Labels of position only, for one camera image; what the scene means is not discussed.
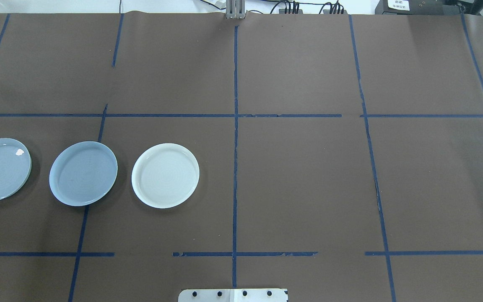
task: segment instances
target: table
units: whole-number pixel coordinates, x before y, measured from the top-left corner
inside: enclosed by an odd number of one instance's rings
[[[0,301],[483,300],[483,17],[0,15],[1,137],[33,169]],[[48,174],[86,140],[119,174],[72,208]],[[159,143],[201,168],[167,210],[130,183]]]

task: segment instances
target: cable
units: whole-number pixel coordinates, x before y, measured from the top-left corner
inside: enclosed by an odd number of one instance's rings
[[[263,1],[263,2],[282,2],[282,1],[279,1],[279,0],[260,0],[260,1]],[[298,2],[299,4],[308,4],[308,5],[323,5],[323,3],[305,3],[305,2]]]
[[[288,4],[288,11],[290,11],[291,7],[290,7],[290,2],[288,0],[280,0],[279,2],[277,2],[273,8],[272,8],[272,11],[270,13],[273,13],[273,11],[275,10],[275,8],[277,7],[277,5],[281,4],[281,3],[284,3],[284,13],[286,13],[287,11],[287,6],[286,4]]]
[[[217,8],[218,10],[226,10],[226,8],[220,8],[220,7],[216,6],[215,4],[210,3],[210,2],[208,2],[208,1],[205,1],[205,0],[199,0],[199,1],[200,1],[200,2],[204,2],[204,3],[206,3],[206,4],[210,4],[211,6],[213,6],[213,7]]]
[[[324,11],[325,6],[326,6],[326,5],[328,5],[328,4],[331,6],[331,8],[330,8],[330,9],[331,9],[331,10],[333,10],[333,3],[331,3],[331,2],[327,2],[327,3],[325,3],[324,5],[322,5],[322,8],[320,8],[320,12],[318,13],[318,15],[320,15],[320,14],[321,14],[321,13]]]

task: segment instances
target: label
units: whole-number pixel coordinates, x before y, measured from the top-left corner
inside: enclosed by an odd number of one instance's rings
[[[387,0],[387,4],[389,4],[389,8],[393,8],[395,10],[401,10],[401,11],[409,10],[408,0]]]

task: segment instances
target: plate rim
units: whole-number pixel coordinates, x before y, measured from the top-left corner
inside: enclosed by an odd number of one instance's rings
[[[197,172],[197,178],[196,178],[196,181],[195,181],[196,184],[195,184],[195,187],[193,188],[193,190],[191,190],[190,193],[188,193],[184,198],[181,198],[180,202],[173,204],[173,205],[169,205],[169,206],[158,206],[157,204],[152,202],[150,199],[145,198],[142,194],[140,194],[140,192],[138,193],[138,191],[136,190],[136,184],[138,183],[137,168],[143,166],[143,164],[146,161],[145,157],[149,153],[151,153],[154,149],[161,148],[162,146],[163,147],[175,146],[177,149],[182,149],[183,151],[186,151],[190,155],[190,160],[196,164],[196,172]],[[199,161],[197,160],[197,158],[195,157],[193,152],[191,152],[186,147],[179,145],[177,143],[160,143],[160,144],[154,145],[154,146],[146,149],[138,157],[138,159],[135,161],[134,167],[132,169],[132,189],[133,189],[135,195],[139,198],[139,200],[142,201],[142,203],[148,205],[149,207],[152,207],[152,208],[174,208],[174,207],[184,203],[186,200],[189,199],[189,197],[191,197],[191,195],[193,195],[193,193],[195,193],[195,190],[196,190],[197,186],[199,185],[200,176],[201,176],[201,170],[200,170],[200,166],[199,166]]]
[[[69,203],[67,201],[67,199],[62,198],[62,196],[60,196],[60,195],[58,195],[58,194],[55,193],[54,186],[56,184],[56,179],[55,179],[56,178],[56,175],[54,174],[54,167],[55,167],[55,163],[60,160],[61,156],[64,153],[68,153],[68,152],[70,152],[69,150],[72,150],[73,148],[76,148],[76,146],[83,145],[83,144],[97,145],[97,146],[100,146],[100,148],[102,148],[104,151],[106,151],[106,152],[108,151],[108,155],[115,160],[115,177],[113,178],[113,183],[109,186],[109,188],[105,191],[105,193],[102,193],[101,195],[98,195],[98,197],[95,197],[95,199],[89,200],[89,201],[87,201],[87,202],[85,202],[83,204],[76,205],[76,204]],[[100,199],[102,199],[102,197],[104,197],[105,195],[107,195],[107,193],[109,193],[109,191],[111,191],[111,189],[113,188],[113,185],[115,185],[115,182],[117,181],[118,174],[119,174],[119,162],[117,160],[117,157],[115,156],[115,153],[113,153],[113,150],[111,150],[109,147],[107,147],[103,143],[99,143],[97,141],[80,141],[78,143],[75,143],[73,145],[68,146],[65,150],[61,151],[61,153],[59,153],[59,155],[53,161],[52,167],[50,168],[50,171],[49,171],[49,177],[48,177],[48,179],[49,179],[49,188],[50,188],[50,190],[52,192],[52,195],[58,201],[60,201],[61,203],[65,204],[65,205],[75,206],[75,207],[86,206],[86,205],[90,205],[92,203],[95,203],[96,201],[99,201]]]
[[[29,171],[27,172],[27,175],[23,178],[21,185],[19,185],[17,187],[17,189],[15,191],[13,191],[12,193],[5,195],[4,197],[0,197],[0,200],[3,200],[3,199],[6,199],[6,198],[11,197],[12,195],[16,194],[16,192],[18,192],[23,187],[23,185],[25,185],[25,183],[29,179],[29,176],[31,175],[31,169],[33,167],[33,161],[31,159],[31,153],[29,153],[29,149],[27,149],[27,147],[21,141],[19,141],[17,139],[13,139],[13,138],[0,138],[0,140],[12,141],[13,143],[16,143],[19,146],[20,149],[23,149],[23,151],[25,151],[25,153],[27,153],[27,159],[28,159],[28,162],[29,162]]]

